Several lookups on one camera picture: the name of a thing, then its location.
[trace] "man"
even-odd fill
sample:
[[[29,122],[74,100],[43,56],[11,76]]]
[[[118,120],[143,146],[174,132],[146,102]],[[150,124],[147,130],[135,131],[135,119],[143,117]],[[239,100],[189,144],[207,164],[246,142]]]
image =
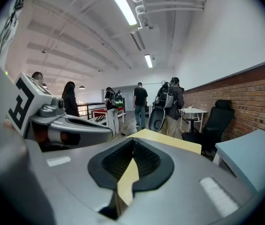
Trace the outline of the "man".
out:
[[[137,84],[137,88],[134,88],[134,96],[133,96],[133,104],[135,108],[135,115],[136,115],[136,125],[140,125],[140,113],[141,113],[141,125],[142,129],[145,128],[146,125],[146,103],[147,103],[147,91],[145,88],[142,87],[143,84],[139,82]]]
[[[175,137],[181,139],[181,132],[179,129],[179,109],[182,109],[184,105],[183,91],[184,89],[179,86],[178,77],[172,77],[170,85],[173,87],[174,91],[174,103],[172,107],[165,109],[166,117],[164,124],[162,125],[160,133],[168,135],[170,137]]]

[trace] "ceiling beam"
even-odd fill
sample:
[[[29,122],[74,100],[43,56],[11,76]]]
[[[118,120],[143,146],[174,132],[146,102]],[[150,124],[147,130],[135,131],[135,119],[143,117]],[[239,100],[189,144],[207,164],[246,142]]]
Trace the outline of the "ceiling beam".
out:
[[[35,71],[32,71],[32,70],[27,71],[28,74],[33,74],[34,72]],[[55,74],[50,74],[50,73],[43,73],[43,76],[44,76],[44,82],[48,82],[48,83],[60,83],[60,82],[55,82],[56,77],[68,79],[68,80],[84,82],[84,79],[79,79],[79,78],[74,78],[74,77],[64,76],[64,75],[55,75]]]
[[[43,49],[46,49],[46,53],[48,54],[52,54],[52,55],[55,55],[57,57],[61,57],[61,58],[64,58],[64,59],[68,59],[70,61],[73,61],[73,62],[76,62],[76,63],[79,63],[81,65],[84,65],[86,67],[89,67],[89,68],[92,68],[94,70],[101,70],[103,71],[103,69],[101,69],[100,67],[97,67],[95,65],[92,65],[86,61],[83,61],[82,59],[79,59],[79,58],[75,58],[67,53],[64,53],[64,52],[60,52],[60,51],[57,51],[57,50],[50,50],[50,48],[48,47],[43,47],[42,45],[38,45],[38,44],[34,44],[34,43],[28,43],[27,45],[27,48],[29,49],[32,49],[32,50],[35,50],[35,51],[42,51]]]
[[[86,45],[84,45],[83,43],[81,43],[80,41],[76,40],[75,38],[63,33],[62,35],[60,35],[61,31],[57,31],[54,30],[52,32],[52,27],[40,24],[36,21],[31,21],[31,23],[29,24],[28,30],[30,31],[34,31],[37,33],[40,33],[42,35],[48,36],[48,37],[52,37],[55,38],[58,41],[61,41],[65,44],[68,44],[70,46],[73,46],[75,48],[77,48],[78,50],[88,54],[89,56],[99,60],[100,62],[102,62],[103,64],[112,67],[115,70],[118,70],[119,67],[115,64],[112,64],[110,62],[107,61],[107,58],[103,57],[101,54],[99,54],[98,52],[95,51],[90,51],[88,50],[88,47]],[[101,68],[94,66],[90,63],[88,63],[88,67],[93,68],[95,70],[100,70]]]
[[[31,64],[31,65],[38,65],[38,66],[42,65],[41,61],[34,60],[34,59],[27,59],[26,63]],[[63,65],[58,65],[58,64],[54,64],[54,63],[50,63],[50,62],[46,63],[46,68],[55,68],[55,69],[60,69],[60,70],[66,71],[66,72],[80,74],[80,75],[84,75],[84,76],[88,76],[88,77],[93,77],[92,74],[85,73],[85,72],[79,71],[77,69],[64,67]]]
[[[119,38],[119,37],[121,37],[121,36],[123,36],[123,35],[128,35],[130,32],[132,32],[132,31],[136,31],[137,30],[137,28],[138,28],[138,24],[136,24],[136,25],[132,25],[132,26],[130,26],[130,28],[129,29],[127,29],[126,31],[122,31],[122,32],[119,32],[119,33],[117,33],[117,34],[113,34],[112,36],[111,36],[111,39],[116,39],[116,38]]]
[[[68,8],[68,4],[70,3],[68,0],[42,0],[47,3],[55,6],[56,8],[66,10]],[[133,62],[127,57],[125,51],[113,40],[109,37],[109,35],[102,30],[102,28],[94,22],[87,14],[82,15],[79,12],[79,9],[76,7],[69,7],[67,12],[73,17],[80,20],[80,24],[83,24],[84,27],[88,30],[88,32],[92,35],[98,36],[100,43],[105,46],[110,51],[114,52],[114,54],[124,63],[128,68],[132,68]]]
[[[173,53],[167,53],[167,52],[159,52],[159,53],[152,53],[150,54],[151,56],[168,56],[168,55],[181,55],[181,52],[173,52]],[[137,59],[137,58],[141,58],[144,56],[144,52],[139,52],[139,53],[133,53],[133,54],[128,54],[127,56],[133,58],[133,59]]]
[[[80,13],[85,13],[85,9],[90,9],[91,7],[93,7],[98,1],[102,1],[102,0],[89,0],[86,3],[83,4],[83,6],[79,9]]]

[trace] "backpack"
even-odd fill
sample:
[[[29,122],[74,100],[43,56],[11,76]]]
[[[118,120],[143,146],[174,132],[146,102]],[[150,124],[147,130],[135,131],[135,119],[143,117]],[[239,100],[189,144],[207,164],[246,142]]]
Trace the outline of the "backpack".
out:
[[[154,102],[154,109],[151,112],[149,118],[149,129],[154,132],[159,132],[165,119],[166,108],[170,108],[176,104],[177,100],[174,100],[173,85],[170,83],[164,83],[159,89]]]
[[[111,93],[110,98],[109,98],[111,104],[116,107],[123,107],[122,96],[119,93],[120,91],[118,91],[117,93],[113,91],[109,91],[109,92]]]
[[[174,101],[174,90],[170,83],[164,83],[159,89],[157,96],[155,98],[154,107],[158,108],[170,108],[173,104],[176,104],[177,100]]]

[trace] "light blue table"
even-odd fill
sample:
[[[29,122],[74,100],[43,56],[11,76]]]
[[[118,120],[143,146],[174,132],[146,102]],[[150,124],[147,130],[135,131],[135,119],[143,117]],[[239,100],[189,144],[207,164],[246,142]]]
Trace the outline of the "light blue table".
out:
[[[230,167],[238,179],[244,181],[252,192],[265,188],[265,131],[256,130],[247,135],[216,144],[213,163],[221,160]]]

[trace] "floor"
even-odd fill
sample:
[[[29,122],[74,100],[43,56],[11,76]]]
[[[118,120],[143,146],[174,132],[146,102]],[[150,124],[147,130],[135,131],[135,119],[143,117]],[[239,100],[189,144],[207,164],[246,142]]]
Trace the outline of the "floor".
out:
[[[124,116],[124,123],[122,123],[121,118],[119,118],[119,123],[120,123],[121,131],[119,134],[116,134],[113,136],[112,141],[130,136],[142,130],[141,126],[138,126],[138,127],[136,126],[136,118],[135,118],[134,111],[126,111],[126,115]],[[149,118],[147,117],[145,128],[148,128],[148,124],[149,124]],[[188,130],[188,125],[185,122],[182,122],[181,133],[187,132],[187,130]],[[207,154],[207,158],[211,161],[216,155],[214,151],[211,153],[206,152],[206,154]],[[220,167],[223,168],[225,171],[233,174],[225,163],[221,162]]]

